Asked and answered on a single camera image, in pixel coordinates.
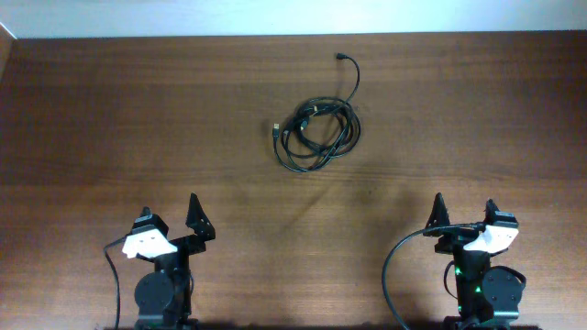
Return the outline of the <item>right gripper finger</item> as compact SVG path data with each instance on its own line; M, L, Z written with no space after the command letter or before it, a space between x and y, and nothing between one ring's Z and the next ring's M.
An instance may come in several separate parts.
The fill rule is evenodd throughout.
M441 192L435 195L430 216L426 222L425 237L441 237L450 225L448 208Z
M497 221L497 212L499 211L493 199L488 199L485 205L485 223L495 223Z

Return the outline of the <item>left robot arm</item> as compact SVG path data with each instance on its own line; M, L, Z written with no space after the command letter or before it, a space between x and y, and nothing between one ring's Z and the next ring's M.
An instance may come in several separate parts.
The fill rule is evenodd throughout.
M205 243L216 238L216 231L195 193L190 195L185 225L194 231L191 235L168 239L169 227L147 206L133 223L123 253L154 266L134 291L138 306L136 329L199 328L192 317L194 275L189 258L205 252Z

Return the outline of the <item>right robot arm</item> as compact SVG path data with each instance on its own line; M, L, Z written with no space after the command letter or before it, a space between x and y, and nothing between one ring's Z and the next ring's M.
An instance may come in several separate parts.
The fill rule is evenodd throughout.
M519 317L518 304L526 277L506 266L493 266L491 258L504 253L519 233L511 213L499 210L493 200L485 205L480 223L453 225L441 193L437 193L425 226L436 237L435 251L453 260L446 270L455 274L459 314L444 319L444 329L508 329Z

